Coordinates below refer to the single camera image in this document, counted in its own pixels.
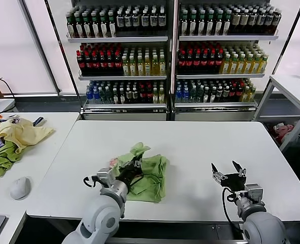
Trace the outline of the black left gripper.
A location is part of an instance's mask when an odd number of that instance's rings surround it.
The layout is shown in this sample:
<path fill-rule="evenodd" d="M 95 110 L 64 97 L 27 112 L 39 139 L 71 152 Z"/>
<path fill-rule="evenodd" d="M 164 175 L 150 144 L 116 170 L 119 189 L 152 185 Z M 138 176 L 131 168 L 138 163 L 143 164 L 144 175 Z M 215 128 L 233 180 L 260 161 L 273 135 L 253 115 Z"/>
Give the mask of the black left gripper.
<path fill-rule="evenodd" d="M 127 166 L 119 168 L 119 175 L 116 179 L 123 182 L 129 189 L 131 183 L 137 183 L 143 178 L 141 164 L 141 159 L 132 159 Z"/>

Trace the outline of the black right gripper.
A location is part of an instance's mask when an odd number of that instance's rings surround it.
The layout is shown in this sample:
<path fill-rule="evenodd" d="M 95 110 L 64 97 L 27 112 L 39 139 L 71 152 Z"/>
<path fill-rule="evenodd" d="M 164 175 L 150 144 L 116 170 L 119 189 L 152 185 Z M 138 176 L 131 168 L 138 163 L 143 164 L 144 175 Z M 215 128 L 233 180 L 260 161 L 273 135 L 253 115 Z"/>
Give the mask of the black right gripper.
<path fill-rule="evenodd" d="M 242 168 L 240 164 L 233 161 L 233 166 L 238 173 L 224 175 L 219 172 L 216 166 L 212 163 L 213 178 L 221 184 L 222 187 L 229 188 L 232 192 L 243 191 L 246 183 L 246 168 Z"/>

